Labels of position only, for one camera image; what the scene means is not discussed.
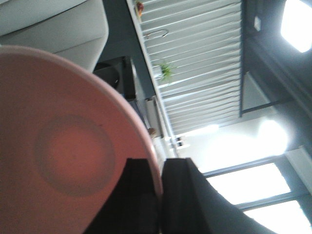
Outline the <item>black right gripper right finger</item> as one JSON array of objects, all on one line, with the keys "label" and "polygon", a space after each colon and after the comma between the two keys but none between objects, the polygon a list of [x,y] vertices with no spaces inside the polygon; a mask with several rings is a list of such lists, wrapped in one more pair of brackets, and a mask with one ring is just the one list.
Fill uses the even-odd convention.
[{"label": "black right gripper right finger", "polygon": [[205,179],[190,158],[171,158],[162,171],[164,234],[271,234]]}]

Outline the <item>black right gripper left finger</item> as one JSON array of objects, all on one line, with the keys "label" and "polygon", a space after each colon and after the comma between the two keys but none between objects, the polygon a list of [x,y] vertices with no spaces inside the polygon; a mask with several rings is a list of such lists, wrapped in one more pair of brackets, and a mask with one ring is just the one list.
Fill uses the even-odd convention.
[{"label": "black right gripper left finger", "polygon": [[158,198],[146,159],[126,160],[116,187],[84,232],[86,234],[159,233]]}]

